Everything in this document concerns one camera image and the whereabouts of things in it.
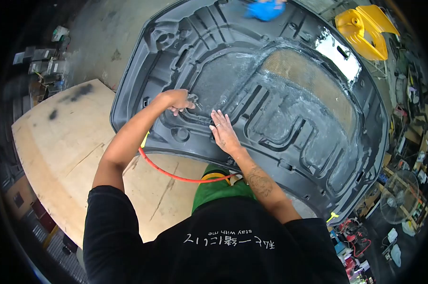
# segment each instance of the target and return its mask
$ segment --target hood underside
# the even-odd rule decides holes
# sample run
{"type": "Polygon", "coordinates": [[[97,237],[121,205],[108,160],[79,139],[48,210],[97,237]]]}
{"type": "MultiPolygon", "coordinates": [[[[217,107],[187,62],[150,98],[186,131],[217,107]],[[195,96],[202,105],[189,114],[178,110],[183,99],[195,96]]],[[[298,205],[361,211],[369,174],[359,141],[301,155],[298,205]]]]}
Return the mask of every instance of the hood underside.
{"type": "Polygon", "coordinates": [[[177,2],[146,22],[117,90],[118,131],[167,89],[198,96],[165,112],[144,151],[239,171],[211,134],[211,110],[230,116],[241,144],[286,191],[340,223],[376,180],[388,117],[359,56],[338,31],[294,2],[272,22],[244,18],[247,2],[177,2]]]}

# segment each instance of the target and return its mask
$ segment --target forearm tattoo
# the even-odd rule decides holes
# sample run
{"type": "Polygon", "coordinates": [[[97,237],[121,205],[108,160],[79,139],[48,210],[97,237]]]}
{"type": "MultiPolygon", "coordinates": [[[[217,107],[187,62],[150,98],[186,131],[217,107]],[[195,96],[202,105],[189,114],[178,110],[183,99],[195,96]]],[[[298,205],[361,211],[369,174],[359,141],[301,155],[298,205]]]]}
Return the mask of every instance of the forearm tattoo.
{"type": "Polygon", "coordinates": [[[264,171],[256,166],[245,176],[250,188],[257,194],[267,197],[272,191],[272,180],[266,176],[264,171]]]}

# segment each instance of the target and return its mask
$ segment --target person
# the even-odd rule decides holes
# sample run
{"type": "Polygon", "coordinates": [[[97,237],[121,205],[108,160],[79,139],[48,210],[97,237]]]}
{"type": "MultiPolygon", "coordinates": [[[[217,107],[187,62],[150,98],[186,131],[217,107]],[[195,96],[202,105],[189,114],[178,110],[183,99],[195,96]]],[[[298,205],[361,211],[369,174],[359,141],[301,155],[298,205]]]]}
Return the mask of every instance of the person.
{"type": "MultiPolygon", "coordinates": [[[[326,223],[302,219],[241,146],[228,115],[212,111],[217,145],[244,176],[200,184],[192,216],[143,243],[122,173],[165,110],[195,108],[168,90],[127,122],[100,159],[88,196],[83,258],[90,283],[348,283],[326,223]]],[[[208,166],[204,179],[228,174],[208,166]]]]}

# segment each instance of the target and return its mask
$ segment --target black stain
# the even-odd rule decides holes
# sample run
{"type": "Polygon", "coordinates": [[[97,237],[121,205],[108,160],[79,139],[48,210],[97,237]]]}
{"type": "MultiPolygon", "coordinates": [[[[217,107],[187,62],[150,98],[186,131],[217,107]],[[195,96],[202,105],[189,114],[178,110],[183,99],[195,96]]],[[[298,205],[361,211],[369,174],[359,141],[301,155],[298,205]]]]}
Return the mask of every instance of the black stain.
{"type": "Polygon", "coordinates": [[[48,117],[49,120],[53,120],[58,116],[58,110],[53,110],[52,113],[50,113],[50,116],[48,117]]]}
{"type": "Polygon", "coordinates": [[[61,99],[58,100],[58,103],[62,103],[64,101],[68,100],[68,99],[70,99],[70,96],[69,95],[65,95],[61,99]]]}
{"type": "Polygon", "coordinates": [[[87,84],[86,86],[81,86],[73,94],[73,97],[70,98],[70,101],[76,102],[81,96],[87,95],[92,92],[92,84],[87,84]]]}
{"type": "Polygon", "coordinates": [[[111,61],[115,61],[115,60],[121,60],[121,53],[119,52],[119,50],[116,48],[116,51],[113,53],[113,56],[111,57],[111,61]]]}

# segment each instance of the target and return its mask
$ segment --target yellow plastic container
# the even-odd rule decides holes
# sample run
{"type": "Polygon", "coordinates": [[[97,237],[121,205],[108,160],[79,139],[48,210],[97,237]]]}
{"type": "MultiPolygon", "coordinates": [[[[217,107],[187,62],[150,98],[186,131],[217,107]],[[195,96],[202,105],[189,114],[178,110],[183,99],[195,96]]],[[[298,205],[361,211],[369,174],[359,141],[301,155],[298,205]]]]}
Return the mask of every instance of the yellow plastic container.
{"type": "Polygon", "coordinates": [[[386,60],[386,41],[382,32],[400,35],[391,21],[376,5],[358,6],[335,17],[337,30],[365,59],[386,60]],[[374,46],[364,38],[364,31],[372,37],[374,46]]]}

